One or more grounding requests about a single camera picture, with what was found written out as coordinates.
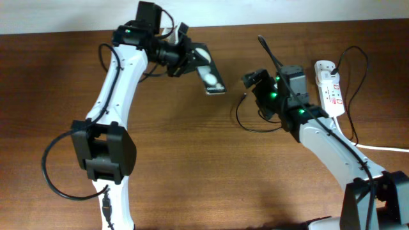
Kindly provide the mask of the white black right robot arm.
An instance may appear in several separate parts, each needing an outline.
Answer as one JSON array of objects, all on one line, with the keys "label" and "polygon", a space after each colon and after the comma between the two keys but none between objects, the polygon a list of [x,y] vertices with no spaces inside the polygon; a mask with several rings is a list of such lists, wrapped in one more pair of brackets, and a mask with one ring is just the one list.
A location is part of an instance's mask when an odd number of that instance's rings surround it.
[{"label": "white black right robot arm", "polygon": [[259,69],[242,81],[261,113],[278,115],[282,128],[319,158],[344,192],[340,217],[316,218],[303,229],[408,229],[408,176],[388,172],[340,134],[333,119],[309,102],[301,66],[280,67],[274,77]]}]

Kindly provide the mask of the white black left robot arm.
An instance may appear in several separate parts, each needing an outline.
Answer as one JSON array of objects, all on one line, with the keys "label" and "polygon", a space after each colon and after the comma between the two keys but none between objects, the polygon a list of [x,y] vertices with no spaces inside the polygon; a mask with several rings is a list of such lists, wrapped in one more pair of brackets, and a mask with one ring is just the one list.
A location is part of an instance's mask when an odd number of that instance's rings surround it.
[{"label": "white black left robot arm", "polygon": [[159,33],[164,9],[141,1],[134,20],[113,32],[111,62],[102,90],[83,121],[74,121],[71,135],[80,168],[97,189],[103,229],[134,229],[128,198],[128,180],[137,150],[127,132],[130,106],[148,63],[166,66],[170,77],[209,65],[207,46],[193,43],[180,24],[168,36]]}]

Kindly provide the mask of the black Samsung Galaxy smartphone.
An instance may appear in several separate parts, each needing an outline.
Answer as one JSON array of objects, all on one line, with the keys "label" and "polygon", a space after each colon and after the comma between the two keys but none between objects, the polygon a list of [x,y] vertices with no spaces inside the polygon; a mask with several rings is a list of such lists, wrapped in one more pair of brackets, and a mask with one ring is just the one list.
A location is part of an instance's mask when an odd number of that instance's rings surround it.
[{"label": "black Samsung Galaxy smartphone", "polygon": [[197,60],[204,61],[196,71],[204,83],[207,95],[219,95],[227,92],[226,85],[220,76],[208,47],[203,43],[194,43],[194,54]]}]

